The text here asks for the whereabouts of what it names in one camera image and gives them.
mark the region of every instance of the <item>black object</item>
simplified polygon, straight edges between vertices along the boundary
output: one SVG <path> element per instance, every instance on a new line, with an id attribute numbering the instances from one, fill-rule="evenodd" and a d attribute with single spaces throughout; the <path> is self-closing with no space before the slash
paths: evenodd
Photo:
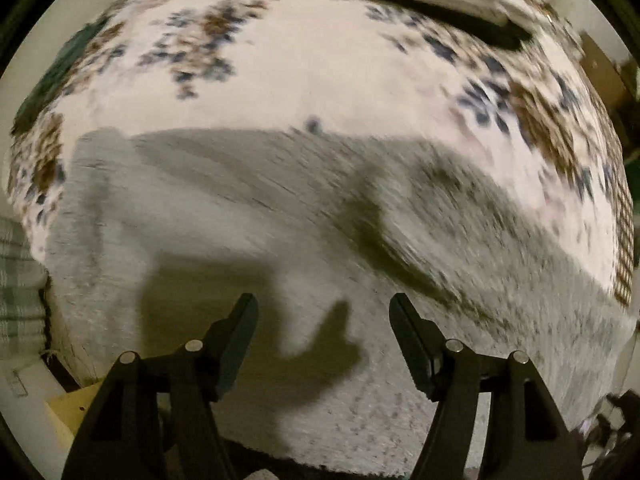
<path id="1" fill-rule="evenodd" d="M 597 460 L 590 480 L 626 480 L 640 478 L 640 396 L 629 390 L 622 396 L 607 395 L 609 402 L 622 411 L 624 424 L 616 431 L 618 442 L 603 459 Z M 603 441 L 609 440 L 610 427 Z"/>
<path id="2" fill-rule="evenodd" d="M 257 301 L 243 294 L 202 341 L 151 359 L 122 354 L 82 422 L 62 479 L 164 480 L 156 395 L 168 392 L 185 477 L 235 480 L 209 403 L 232 387 L 257 317 Z M 481 392 L 491 392 L 492 403 L 480 479 L 582 478 L 577 445 L 524 352 L 501 359 L 446 340 L 404 294 L 391 300 L 389 319 L 416 387 L 439 403 L 411 480 L 462 479 Z"/>
<path id="3" fill-rule="evenodd" d="M 482 18 L 477 18 L 464 12 L 459 12 L 445 7 L 431 5 L 417 0 L 374 0 L 385 2 L 411 9 L 439 22 L 448 23 L 454 27 L 464 30 L 468 34 L 479 38 L 486 44 L 497 46 L 505 50 L 520 50 L 523 41 L 529 41 L 531 34 L 525 29 L 509 21 L 506 25 L 500 26 L 488 22 Z"/>
<path id="4" fill-rule="evenodd" d="M 463 477 L 481 392 L 492 400 L 479 479 L 582 478 L 576 443 L 524 352 L 501 359 L 446 341 L 405 294 L 391 300 L 389 319 L 416 387 L 438 402 L 411 480 Z"/>
<path id="5" fill-rule="evenodd" d="M 82 421 L 62 479 L 165 479 L 157 394 L 167 392 L 186 478 L 235 480 L 209 403 L 233 386 L 257 319 L 257 301 L 243 294 L 202 341 L 163 357 L 122 354 Z"/>

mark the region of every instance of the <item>metal screw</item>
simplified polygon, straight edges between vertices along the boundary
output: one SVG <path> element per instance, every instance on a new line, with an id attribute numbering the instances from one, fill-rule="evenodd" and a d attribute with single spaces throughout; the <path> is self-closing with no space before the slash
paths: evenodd
<path id="1" fill-rule="evenodd" d="M 202 350 L 203 346 L 204 344 L 199 339 L 192 339 L 184 347 L 186 348 L 187 352 L 199 352 L 200 350 Z"/>
<path id="2" fill-rule="evenodd" d="M 120 362 L 124 365 L 130 365 L 135 360 L 136 355 L 133 352 L 124 352 L 124 354 L 120 356 Z"/>
<path id="3" fill-rule="evenodd" d="M 462 349 L 465 347 L 460 341 L 458 341 L 457 339 L 449 339 L 445 345 L 447 347 L 447 349 L 451 350 L 452 352 L 455 352 L 456 354 L 458 352 L 462 352 Z"/>
<path id="4" fill-rule="evenodd" d="M 516 350 L 513 353 L 513 358 L 516 359 L 521 365 L 529 362 L 529 356 L 526 355 L 522 350 Z"/>

